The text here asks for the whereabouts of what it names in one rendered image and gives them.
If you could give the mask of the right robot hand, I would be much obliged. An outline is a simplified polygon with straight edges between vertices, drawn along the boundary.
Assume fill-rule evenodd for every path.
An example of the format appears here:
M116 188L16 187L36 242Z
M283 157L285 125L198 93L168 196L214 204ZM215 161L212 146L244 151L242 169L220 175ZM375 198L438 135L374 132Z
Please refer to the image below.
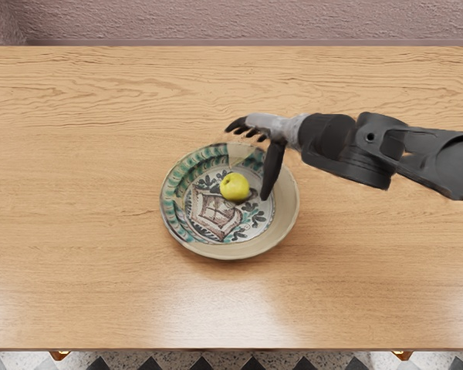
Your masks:
M226 133L246 133L247 138L259 135L258 142L270 141L263 163L262 187L259 193L261 200L267 200L273 190L281 172L286 148L300 149L299 129L308 116L308 113L301 113L288 118L270 113L250 113L234 120L225 128Z

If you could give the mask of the patterned ceramic plate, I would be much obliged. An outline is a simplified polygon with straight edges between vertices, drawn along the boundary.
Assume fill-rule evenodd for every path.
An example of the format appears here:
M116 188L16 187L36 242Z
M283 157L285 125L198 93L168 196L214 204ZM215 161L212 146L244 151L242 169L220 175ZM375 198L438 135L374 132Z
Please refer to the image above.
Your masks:
M257 256L280 243L299 213L299 189L283 167L267 200L259 191L265 151L245 143L215 143L198 148L177 161L161 186L163 222L188 250L218 260ZM241 203L226 200L220 184L240 173L250 185Z

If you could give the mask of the yellow-green apple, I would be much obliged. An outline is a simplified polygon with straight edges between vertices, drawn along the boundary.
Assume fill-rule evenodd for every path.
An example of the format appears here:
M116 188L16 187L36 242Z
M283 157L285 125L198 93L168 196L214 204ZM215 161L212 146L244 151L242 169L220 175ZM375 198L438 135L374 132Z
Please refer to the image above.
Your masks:
M242 174L228 173L220 182L219 190L226 200L241 202L248 197L250 186Z

